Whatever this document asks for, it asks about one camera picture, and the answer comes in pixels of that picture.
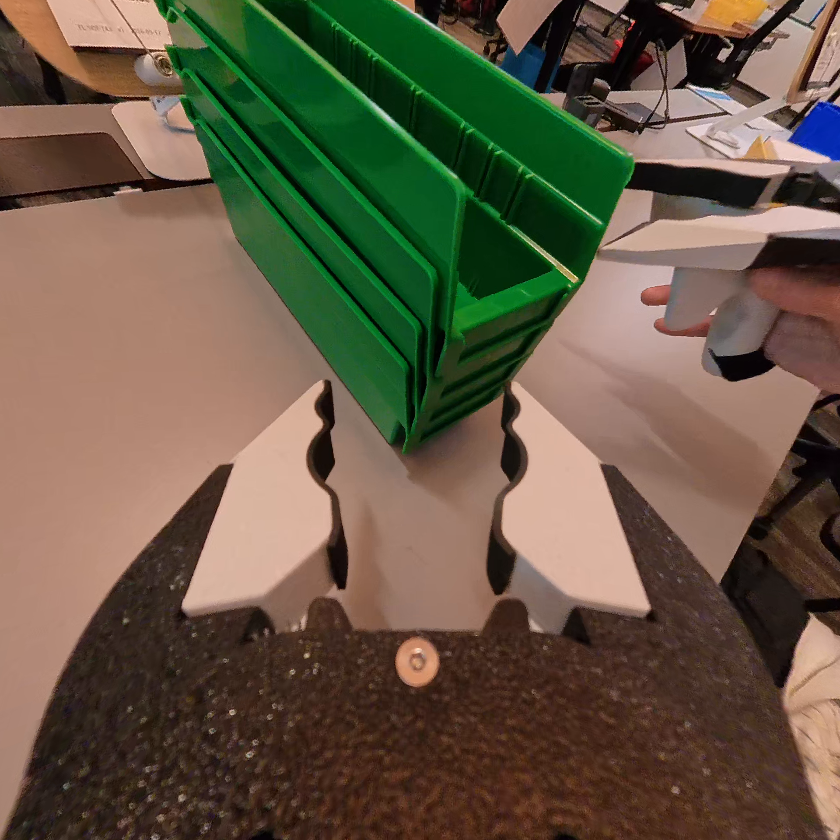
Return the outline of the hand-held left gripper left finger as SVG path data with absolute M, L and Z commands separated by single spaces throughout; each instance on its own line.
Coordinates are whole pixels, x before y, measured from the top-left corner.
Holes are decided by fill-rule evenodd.
M 316 381 L 233 459 L 182 612 L 255 608 L 279 633 L 345 588 L 349 555 L 334 468 L 331 382 Z

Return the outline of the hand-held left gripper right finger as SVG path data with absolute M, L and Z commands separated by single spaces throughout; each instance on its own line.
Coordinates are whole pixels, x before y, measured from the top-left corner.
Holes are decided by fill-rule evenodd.
M 510 383 L 486 559 L 492 591 L 524 604 L 533 628 L 561 633 L 574 610 L 645 619 L 644 588 L 604 465 L 531 396 Z

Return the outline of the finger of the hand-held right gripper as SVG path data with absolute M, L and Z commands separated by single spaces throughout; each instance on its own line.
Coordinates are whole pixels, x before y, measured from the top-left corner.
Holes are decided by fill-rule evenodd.
M 626 188 L 752 209 L 786 203 L 790 175 L 787 164 L 761 161 L 646 160 L 636 162 Z
M 830 266 L 839 262 L 839 215 L 779 206 L 744 216 L 659 219 L 603 245 L 604 260 L 720 270 Z

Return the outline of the green plastic bin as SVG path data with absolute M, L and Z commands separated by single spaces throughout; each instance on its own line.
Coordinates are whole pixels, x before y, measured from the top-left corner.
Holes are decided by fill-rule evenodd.
M 174 49 L 211 46 L 438 270 L 469 197 L 585 278 L 632 156 L 395 2 L 157 2 Z
M 421 323 L 225 110 L 188 98 L 185 111 L 238 242 L 380 435 L 408 450 Z
M 445 350 L 426 324 L 434 270 L 299 127 L 246 80 L 185 70 L 193 122 L 238 242 L 385 440 L 431 437 L 495 399 L 536 329 L 487 334 L 460 287 Z
M 457 219 L 455 267 L 436 269 L 223 52 L 200 46 L 173 54 L 186 97 L 225 110 L 421 323 L 418 389 L 442 363 L 439 341 L 462 337 L 465 361 L 555 320 L 571 294 L 569 278 L 472 197 Z

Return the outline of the person's right hand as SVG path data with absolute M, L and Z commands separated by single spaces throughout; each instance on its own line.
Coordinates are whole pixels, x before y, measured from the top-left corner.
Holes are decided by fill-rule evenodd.
M 763 342 L 769 362 L 821 392 L 839 393 L 838 266 L 740 272 L 759 300 L 778 310 Z

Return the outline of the white tablet stand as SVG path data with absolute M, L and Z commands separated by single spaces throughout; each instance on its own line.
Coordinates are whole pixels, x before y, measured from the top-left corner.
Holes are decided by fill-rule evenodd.
M 749 108 L 741 107 L 721 119 L 690 126 L 686 132 L 725 157 L 740 159 L 756 141 L 788 139 L 790 131 L 768 119 L 772 112 L 786 106 L 784 98 L 767 99 Z

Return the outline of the blue plastic bin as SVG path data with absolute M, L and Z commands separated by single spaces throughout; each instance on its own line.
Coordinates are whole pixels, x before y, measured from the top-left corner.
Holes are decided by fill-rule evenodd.
M 789 142 L 821 154 L 830 161 L 839 161 L 839 106 L 819 101 L 792 131 Z

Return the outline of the grey hanging sheet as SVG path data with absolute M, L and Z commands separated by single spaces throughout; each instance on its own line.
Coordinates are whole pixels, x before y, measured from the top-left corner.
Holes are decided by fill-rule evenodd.
M 497 14 L 497 25 L 509 50 L 519 55 L 561 1 L 506 1 Z
M 677 88 L 687 73 L 684 42 L 680 40 L 668 50 L 664 50 L 662 45 L 657 45 L 651 57 L 651 65 L 631 82 L 631 90 L 662 91 L 665 88 Z

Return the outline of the black power brick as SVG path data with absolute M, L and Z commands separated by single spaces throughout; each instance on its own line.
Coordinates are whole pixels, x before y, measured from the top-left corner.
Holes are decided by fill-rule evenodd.
M 660 114 L 637 101 L 606 101 L 603 118 L 612 129 L 629 133 L 661 130 L 669 121 L 667 114 Z

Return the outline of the black charger dock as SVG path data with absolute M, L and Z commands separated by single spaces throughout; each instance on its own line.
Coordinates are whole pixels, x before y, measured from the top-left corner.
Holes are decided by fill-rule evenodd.
M 563 110 L 596 128 L 606 110 L 612 87 L 609 62 L 580 62 L 571 66 L 563 100 Z

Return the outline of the blue bag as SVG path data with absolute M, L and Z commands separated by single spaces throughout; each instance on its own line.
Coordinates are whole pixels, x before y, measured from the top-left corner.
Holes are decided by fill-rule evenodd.
M 500 68 L 523 85 L 537 90 L 534 86 L 545 58 L 545 50 L 532 43 L 527 43 L 517 54 L 509 46 L 502 55 Z

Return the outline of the white stand knob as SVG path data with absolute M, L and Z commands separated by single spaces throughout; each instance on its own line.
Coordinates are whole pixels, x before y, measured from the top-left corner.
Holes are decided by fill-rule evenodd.
M 133 70 L 144 84 L 153 88 L 174 89 L 182 84 L 172 60 L 165 51 L 158 50 L 139 55 L 133 63 Z

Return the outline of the instruction sheet on board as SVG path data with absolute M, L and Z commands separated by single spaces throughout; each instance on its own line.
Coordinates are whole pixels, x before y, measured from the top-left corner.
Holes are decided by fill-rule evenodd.
M 47 1 L 2 1 L 2 14 L 37 57 L 64 77 L 115 98 L 151 98 L 183 92 L 181 81 L 149 85 L 138 76 L 135 58 L 108 51 L 73 49 Z

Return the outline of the instruction poster sheet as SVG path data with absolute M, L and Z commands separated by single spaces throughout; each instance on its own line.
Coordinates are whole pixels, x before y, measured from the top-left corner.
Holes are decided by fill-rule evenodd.
M 74 49 L 163 51 L 170 32 L 152 1 L 48 1 L 61 34 Z

